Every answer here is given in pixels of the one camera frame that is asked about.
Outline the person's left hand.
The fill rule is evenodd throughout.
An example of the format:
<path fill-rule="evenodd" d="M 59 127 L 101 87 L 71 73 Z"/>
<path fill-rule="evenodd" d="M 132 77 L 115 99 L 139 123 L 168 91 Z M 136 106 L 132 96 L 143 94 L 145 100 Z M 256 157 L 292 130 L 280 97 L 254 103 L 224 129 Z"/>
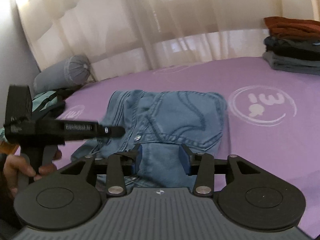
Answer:
<path fill-rule="evenodd" d="M 27 161 L 14 154 L 1 153 L 1 201 L 9 200 L 17 193 L 18 174 L 39 180 L 57 170 L 54 163 L 41 166 L 35 171 Z"/>

